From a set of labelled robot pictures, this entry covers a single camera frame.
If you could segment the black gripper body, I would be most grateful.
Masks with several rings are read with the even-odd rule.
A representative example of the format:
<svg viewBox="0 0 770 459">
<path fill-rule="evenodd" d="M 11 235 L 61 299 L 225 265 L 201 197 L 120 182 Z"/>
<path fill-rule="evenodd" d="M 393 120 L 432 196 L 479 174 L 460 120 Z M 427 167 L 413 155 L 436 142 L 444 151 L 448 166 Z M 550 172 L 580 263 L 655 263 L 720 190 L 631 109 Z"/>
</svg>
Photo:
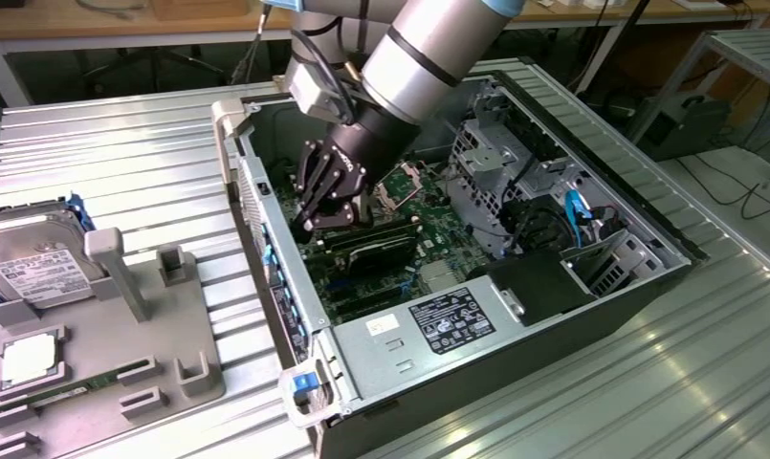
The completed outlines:
<svg viewBox="0 0 770 459">
<path fill-rule="evenodd" d="M 368 191 L 395 166 L 420 133 L 383 108 L 361 108 L 352 124 L 336 124 L 324 146 L 339 157 L 343 171 L 339 191 Z"/>
</svg>

